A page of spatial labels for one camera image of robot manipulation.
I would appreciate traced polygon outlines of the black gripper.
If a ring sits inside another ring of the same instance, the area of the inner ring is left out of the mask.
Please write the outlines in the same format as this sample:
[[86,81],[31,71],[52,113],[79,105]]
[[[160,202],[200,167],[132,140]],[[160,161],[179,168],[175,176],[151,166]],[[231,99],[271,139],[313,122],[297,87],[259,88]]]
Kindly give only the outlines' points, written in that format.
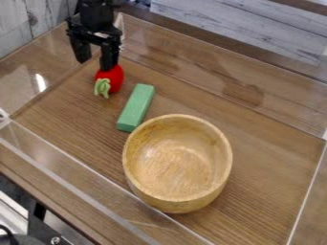
[[123,5],[122,0],[78,0],[76,14],[67,18],[67,35],[79,63],[91,57],[91,45],[102,45],[102,70],[118,65],[122,31],[114,26],[114,10]]

